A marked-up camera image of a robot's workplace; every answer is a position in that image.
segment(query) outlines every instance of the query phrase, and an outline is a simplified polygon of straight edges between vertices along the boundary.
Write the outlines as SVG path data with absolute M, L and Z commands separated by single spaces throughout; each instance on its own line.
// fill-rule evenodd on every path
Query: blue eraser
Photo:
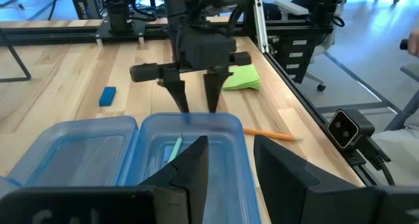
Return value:
M 100 96 L 99 100 L 99 106 L 111 106 L 113 98 L 115 97 L 115 94 L 117 93 L 117 88 L 114 86 L 106 86 L 105 89 L 103 89 L 102 95 Z

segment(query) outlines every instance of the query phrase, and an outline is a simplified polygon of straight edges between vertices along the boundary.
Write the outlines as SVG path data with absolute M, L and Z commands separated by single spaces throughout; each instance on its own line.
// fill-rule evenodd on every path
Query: blue plastic bin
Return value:
M 131 117 L 63 122 L 38 137 L 0 189 L 137 185 L 167 163 L 180 134 L 181 151 L 209 138 L 204 223 L 260 223 L 243 128 L 229 114 L 156 114 L 140 130 Z

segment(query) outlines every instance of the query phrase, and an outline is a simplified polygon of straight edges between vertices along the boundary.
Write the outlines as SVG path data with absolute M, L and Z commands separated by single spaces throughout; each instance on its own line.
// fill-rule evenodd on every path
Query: wooden tabletop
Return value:
M 100 20 L 24 22 L 2 27 L 96 26 Z M 237 38 L 238 51 L 247 51 L 261 76 L 256 90 L 223 91 L 219 111 L 236 115 L 244 127 L 292 134 L 297 143 L 277 141 L 302 158 L 356 185 L 361 180 L 290 91 L 281 77 L 247 37 Z M 16 47 L 33 79 L 0 83 L 0 176 L 19 161 L 37 136 L 57 122 L 120 115 L 133 116 L 140 125 L 152 113 L 178 112 L 165 88 L 155 81 L 133 83 L 129 68 L 171 61 L 169 40 L 104 45 L 45 45 Z M 0 48 L 0 76 L 16 77 L 21 70 L 5 48 Z M 186 73 L 191 112 L 208 112 L 202 72 Z M 116 86 L 110 107 L 98 107 L 105 86 Z M 268 216 L 255 173 L 253 136 L 246 136 L 263 220 Z

